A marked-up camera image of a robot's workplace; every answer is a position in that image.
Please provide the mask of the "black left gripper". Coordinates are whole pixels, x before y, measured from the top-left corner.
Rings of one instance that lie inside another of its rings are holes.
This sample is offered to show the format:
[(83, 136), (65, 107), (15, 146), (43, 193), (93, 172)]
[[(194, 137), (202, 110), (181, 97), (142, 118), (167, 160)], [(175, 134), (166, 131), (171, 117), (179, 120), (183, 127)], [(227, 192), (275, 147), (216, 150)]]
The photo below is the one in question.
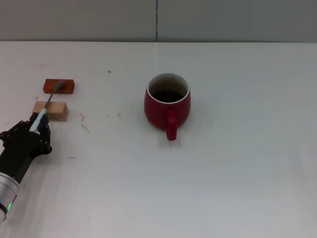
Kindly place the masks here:
[(0, 172), (21, 183), (32, 161), (52, 151), (49, 119), (44, 114), (37, 127), (39, 134), (29, 131), (37, 113), (0, 133), (4, 150), (0, 155)]

